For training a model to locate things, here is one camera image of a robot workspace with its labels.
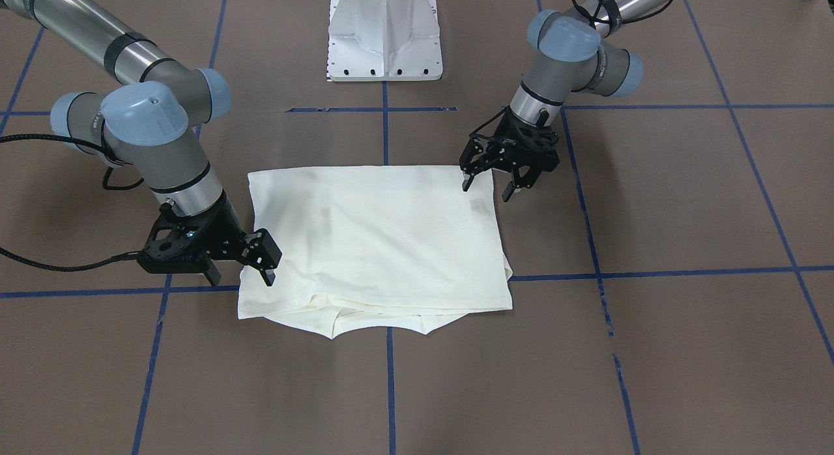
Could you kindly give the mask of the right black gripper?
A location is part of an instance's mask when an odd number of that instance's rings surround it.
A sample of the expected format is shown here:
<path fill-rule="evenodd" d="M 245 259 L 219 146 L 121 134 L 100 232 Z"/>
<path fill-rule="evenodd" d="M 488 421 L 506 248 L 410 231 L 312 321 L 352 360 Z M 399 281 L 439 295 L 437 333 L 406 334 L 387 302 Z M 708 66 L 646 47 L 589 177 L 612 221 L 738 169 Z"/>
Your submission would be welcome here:
<path fill-rule="evenodd" d="M 169 199 L 159 206 L 160 215 L 167 220 L 184 220 L 195 222 L 201 227 L 201 243 L 205 245 L 209 259 L 201 259 L 199 273 L 209 285 L 220 284 L 222 275 L 216 268 L 214 260 L 232 260 L 258 271 L 263 283 L 271 287 L 275 281 L 282 251 L 267 229 L 257 229 L 247 234 L 240 226 L 239 219 L 233 211 L 232 203 L 221 194 L 220 199 L 211 208 L 194 216 L 178 216 L 178 205 Z"/>

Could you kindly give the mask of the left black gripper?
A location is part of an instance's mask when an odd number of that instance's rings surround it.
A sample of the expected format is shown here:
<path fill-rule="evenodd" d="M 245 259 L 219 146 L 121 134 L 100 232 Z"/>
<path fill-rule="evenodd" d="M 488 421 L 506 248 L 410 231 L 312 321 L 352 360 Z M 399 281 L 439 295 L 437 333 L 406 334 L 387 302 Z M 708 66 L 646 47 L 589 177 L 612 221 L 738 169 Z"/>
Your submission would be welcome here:
<path fill-rule="evenodd" d="M 516 192 L 529 190 L 541 171 L 550 173 L 560 163 L 559 136 L 551 127 L 530 125 L 511 110 L 503 110 L 495 137 L 470 136 L 459 158 L 464 173 L 462 190 L 467 192 L 480 173 L 497 169 L 510 173 L 502 201 L 508 203 Z"/>

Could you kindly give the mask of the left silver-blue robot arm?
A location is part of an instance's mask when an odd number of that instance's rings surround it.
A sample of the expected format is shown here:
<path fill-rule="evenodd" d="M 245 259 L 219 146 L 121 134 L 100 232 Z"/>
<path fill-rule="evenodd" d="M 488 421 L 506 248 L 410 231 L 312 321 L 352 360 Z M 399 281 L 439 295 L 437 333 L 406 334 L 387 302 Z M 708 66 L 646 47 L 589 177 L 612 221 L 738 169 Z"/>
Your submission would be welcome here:
<path fill-rule="evenodd" d="M 644 65 L 635 52 L 617 48 L 607 37 L 624 25 L 663 12 L 673 0 L 572 0 L 566 12 L 542 10 L 534 16 L 527 40 L 534 59 L 508 106 L 495 114 L 492 134 L 474 129 L 459 167 L 462 188 L 493 169 L 509 173 L 502 199 L 531 188 L 542 173 L 559 164 L 555 119 L 573 93 L 627 96 L 640 85 Z"/>

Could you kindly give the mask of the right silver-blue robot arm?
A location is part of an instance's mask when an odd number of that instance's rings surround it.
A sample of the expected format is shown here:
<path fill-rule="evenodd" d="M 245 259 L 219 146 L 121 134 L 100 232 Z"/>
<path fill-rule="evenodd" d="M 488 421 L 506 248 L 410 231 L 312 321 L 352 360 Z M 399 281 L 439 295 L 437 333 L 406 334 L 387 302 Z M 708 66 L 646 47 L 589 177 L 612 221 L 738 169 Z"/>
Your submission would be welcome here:
<path fill-rule="evenodd" d="M 218 285 L 217 260 L 258 271 L 271 286 L 281 251 L 265 228 L 244 231 L 194 129 L 231 110 L 231 90 L 211 68 L 185 68 L 93 0 L 2 0 L 98 63 L 120 87 L 107 95 L 61 96 L 50 111 L 51 140 L 131 165 L 159 215 L 143 249 L 74 266 L 89 271 L 134 260 L 150 274 L 202 274 Z"/>

